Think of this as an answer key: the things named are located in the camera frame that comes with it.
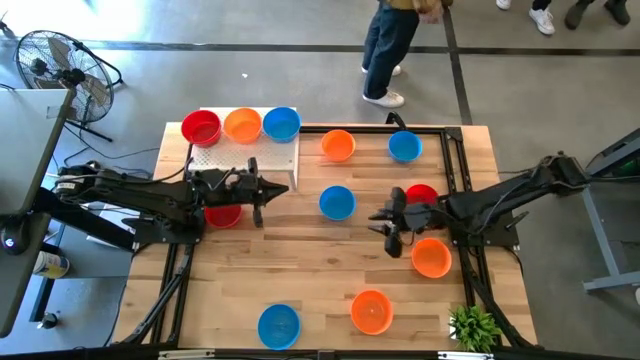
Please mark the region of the white and yellow can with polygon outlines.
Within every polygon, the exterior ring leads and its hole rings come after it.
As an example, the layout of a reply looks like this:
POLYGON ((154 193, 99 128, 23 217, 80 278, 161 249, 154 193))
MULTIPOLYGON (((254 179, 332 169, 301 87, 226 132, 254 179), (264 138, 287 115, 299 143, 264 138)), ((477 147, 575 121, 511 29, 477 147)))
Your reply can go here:
POLYGON ((64 256, 40 251, 32 274, 48 279, 59 279, 64 277, 69 269, 70 262, 64 256))

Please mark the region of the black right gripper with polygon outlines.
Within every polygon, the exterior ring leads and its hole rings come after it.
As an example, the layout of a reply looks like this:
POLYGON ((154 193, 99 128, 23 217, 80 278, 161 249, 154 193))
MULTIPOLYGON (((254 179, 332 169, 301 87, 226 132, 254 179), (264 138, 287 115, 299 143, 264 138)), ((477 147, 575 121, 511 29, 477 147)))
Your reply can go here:
POLYGON ((445 227, 445 207, 444 202, 437 198, 435 205, 426 204, 431 207, 431 219, 425 228, 417 231, 411 231, 407 228, 404 221, 403 211, 407 206, 406 193, 399 187, 391 190, 391 200, 389 209, 379 209, 368 217, 372 221, 390 221, 391 225, 369 225, 368 229, 376 233, 387 236, 387 253, 392 258, 399 258, 402 255, 403 244, 401 242, 401 234, 405 232, 422 233, 435 229, 443 229, 445 227))

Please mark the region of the black floor fan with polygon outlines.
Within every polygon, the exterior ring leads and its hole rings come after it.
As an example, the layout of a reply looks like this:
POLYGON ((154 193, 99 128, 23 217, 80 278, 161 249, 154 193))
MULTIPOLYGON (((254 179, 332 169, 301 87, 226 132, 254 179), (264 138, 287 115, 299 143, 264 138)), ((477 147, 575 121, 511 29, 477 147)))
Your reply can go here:
POLYGON ((124 83, 115 66, 66 34, 35 30, 24 35, 14 53, 18 73, 29 89, 66 89, 71 93, 66 122, 103 140, 89 128, 111 110, 115 88, 124 83))

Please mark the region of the grey desk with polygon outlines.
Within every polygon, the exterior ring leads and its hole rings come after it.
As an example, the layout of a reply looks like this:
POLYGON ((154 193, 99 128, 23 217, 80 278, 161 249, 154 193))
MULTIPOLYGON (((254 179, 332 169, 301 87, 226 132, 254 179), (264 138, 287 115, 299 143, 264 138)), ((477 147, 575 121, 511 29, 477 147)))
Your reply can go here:
POLYGON ((30 243, 9 255, 0 243, 0 338, 13 328, 51 217, 32 206, 71 103, 68 90, 0 90, 0 222, 29 218, 30 243))

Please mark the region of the black computer mouse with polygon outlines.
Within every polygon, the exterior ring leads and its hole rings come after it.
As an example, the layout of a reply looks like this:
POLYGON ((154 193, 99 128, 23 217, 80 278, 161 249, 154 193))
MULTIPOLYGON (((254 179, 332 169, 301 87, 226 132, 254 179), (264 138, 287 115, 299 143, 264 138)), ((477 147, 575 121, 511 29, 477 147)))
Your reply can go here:
POLYGON ((20 255, 30 243, 29 218, 7 217, 0 222, 0 243, 9 255, 20 255))

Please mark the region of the red plastic mini bowl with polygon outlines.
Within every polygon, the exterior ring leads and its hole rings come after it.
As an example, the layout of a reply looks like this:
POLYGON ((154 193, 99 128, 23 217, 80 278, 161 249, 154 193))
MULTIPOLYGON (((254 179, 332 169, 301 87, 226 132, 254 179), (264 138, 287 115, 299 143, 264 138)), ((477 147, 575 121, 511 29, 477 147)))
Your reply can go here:
POLYGON ((242 207, 240 205, 206 207, 204 216, 206 222, 215 228, 230 228, 239 222, 242 216, 242 207))
POLYGON ((197 110, 183 119, 181 133, 190 144, 208 148, 219 141, 222 135, 221 122, 214 112, 197 110))
POLYGON ((435 205, 439 194, 431 186, 426 184, 415 184, 406 191, 407 204, 424 203, 435 205))

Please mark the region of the silver metal bracket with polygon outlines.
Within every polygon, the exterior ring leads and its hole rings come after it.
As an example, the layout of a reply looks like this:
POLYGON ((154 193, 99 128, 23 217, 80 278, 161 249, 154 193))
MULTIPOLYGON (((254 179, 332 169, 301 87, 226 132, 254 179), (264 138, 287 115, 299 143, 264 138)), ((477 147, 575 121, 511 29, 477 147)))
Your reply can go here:
POLYGON ((495 360, 491 353, 474 353, 458 351, 439 351, 438 360, 495 360))
POLYGON ((169 350, 158 354, 158 360, 204 360, 214 357, 213 349, 169 350))

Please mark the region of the white perforated metal riser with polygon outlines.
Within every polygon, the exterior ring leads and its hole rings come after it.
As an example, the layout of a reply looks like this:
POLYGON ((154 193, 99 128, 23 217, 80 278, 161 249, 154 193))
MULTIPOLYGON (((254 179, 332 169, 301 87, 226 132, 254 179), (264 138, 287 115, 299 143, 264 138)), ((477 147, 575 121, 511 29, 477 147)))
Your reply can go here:
POLYGON ((193 146, 189 165, 190 171, 207 169, 228 170, 246 168, 248 159, 255 157, 260 172, 286 173, 289 175, 289 187, 296 191, 298 187, 299 135, 287 143, 278 143, 261 132, 252 144, 238 144, 225 133, 213 146, 202 148, 193 146))

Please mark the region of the orange plastic mini bowl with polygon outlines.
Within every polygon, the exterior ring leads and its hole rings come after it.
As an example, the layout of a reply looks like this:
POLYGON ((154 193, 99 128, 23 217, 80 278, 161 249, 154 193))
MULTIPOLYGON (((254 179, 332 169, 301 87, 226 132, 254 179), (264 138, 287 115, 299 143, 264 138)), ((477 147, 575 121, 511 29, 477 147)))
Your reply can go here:
POLYGON ((412 249, 411 263, 419 274, 437 279, 450 271, 452 255, 442 241, 435 238, 425 238, 412 249))
POLYGON ((343 162, 355 152, 356 142, 349 132, 335 129, 322 137, 321 147, 327 159, 333 162, 343 162))
POLYGON ((389 298, 378 290, 365 290, 357 294, 350 307, 354 326, 366 335, 384 333, 393 321, 393 306, 389 298))
POLYGON ((226 116, 223 130, 234 142, 251 144, 262 133, 262 117, 251 108, 238 108, 226 116))

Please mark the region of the grey metal stand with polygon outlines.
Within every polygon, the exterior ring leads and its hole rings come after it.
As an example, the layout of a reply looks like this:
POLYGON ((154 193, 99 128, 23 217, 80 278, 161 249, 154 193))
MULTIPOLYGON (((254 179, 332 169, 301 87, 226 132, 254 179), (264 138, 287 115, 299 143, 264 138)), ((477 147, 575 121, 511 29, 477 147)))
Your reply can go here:
POLYGON ((594 183, 582 199, 607 272, 585 281, 584 290, 640 287, 640 269, 625 254, 627 245, 640 252, 640 128, 597 153, 586 171, 594 183))

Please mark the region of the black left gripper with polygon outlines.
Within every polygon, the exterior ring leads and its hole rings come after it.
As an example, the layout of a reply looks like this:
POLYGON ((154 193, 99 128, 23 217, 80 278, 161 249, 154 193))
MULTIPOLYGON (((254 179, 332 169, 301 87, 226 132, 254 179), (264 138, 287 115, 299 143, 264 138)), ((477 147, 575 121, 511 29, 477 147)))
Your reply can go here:
POLYGON ((222 184, 226 183, 226 179, 231 175, 251 174, 255 178, 256 190, 253 194, 253 199, 250 202, 244 202, 244 204, 251 204, 253 206, 253 222, 257 228, 263 226, 263 218, 260 210, 260 200, 262 203, 269 203, 271 200, 277 198, 280 195, 285 194, 289 187, 284 184, 274 183, 264 178, 258 178, 258 165, 257 159, 251 157, 248 160, 248 170, 245 172, 237 172, 234 169, 228 171, 227 175, 221 180, 222 184))

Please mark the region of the green artificial potted plant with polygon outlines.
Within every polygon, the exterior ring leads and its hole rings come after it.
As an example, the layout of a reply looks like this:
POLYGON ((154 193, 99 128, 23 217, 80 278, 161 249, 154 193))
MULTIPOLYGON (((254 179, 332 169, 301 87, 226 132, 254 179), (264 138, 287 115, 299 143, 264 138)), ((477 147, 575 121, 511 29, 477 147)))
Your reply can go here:
POLYGON ((458 306, 450 312, 450 335, 464 351, 488 353, 502 336, 494 317, 479 306, 458 306))

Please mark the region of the person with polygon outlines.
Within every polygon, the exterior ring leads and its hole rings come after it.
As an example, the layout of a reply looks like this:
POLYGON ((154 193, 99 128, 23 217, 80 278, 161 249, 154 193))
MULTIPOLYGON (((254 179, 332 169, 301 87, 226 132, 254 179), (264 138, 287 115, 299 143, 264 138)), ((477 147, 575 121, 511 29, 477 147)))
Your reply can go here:
MULTIPOLYGON (((578 0, 571 6, 564 18, 565 26, 570 30, 577 29, 587 8, 594 1, 595 0, 578 0)), ((604 8, 610 13, 617 24, 626 26, 630 23, 631 17, 627 9, 627 0, 606 0, 604 8)))
POLYGON ((389 89, 408 54, 420 19, 437 22, 449 0, 378 0, 371 19, 361 70, 366 75, 362 97, 384 108, 399 108, 405 99, 389 89))
MULTIPOLYGON (((552 0, 532 0, 529 16, 536 25, 537 30, 545 36, 555 33, 553 15, 549 11, 552 0)), ((496 6, 503 11, 511 7, 512 0, 495 0, 496 6)))

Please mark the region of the blue plastic mini bowl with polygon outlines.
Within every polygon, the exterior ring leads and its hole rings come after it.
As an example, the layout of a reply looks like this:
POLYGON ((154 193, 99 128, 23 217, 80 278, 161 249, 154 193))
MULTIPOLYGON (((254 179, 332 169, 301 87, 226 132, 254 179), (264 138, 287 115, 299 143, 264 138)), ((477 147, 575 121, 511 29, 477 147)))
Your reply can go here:
POLYGON ((410 163, 422 154, 421 139, 410 131, 398 131, 388 140, 390 156, 397 162, 410 163))
POLYGON ((257 333, 267 348, 286 350, 295 344, 301 333, 299 315, 287 304, 271 305, 261 314, 257 333))
POLYGON ((354 193, 344 186, 330 186, 321 193, 319 198, 322 214, 334 221, 343 221, 351 217, 356 206, 354 193))
POLYGON ((276 143, 289 143, 299 133, 301 118, 290 107, 276 107, 263 118, 264 133, 276 143))

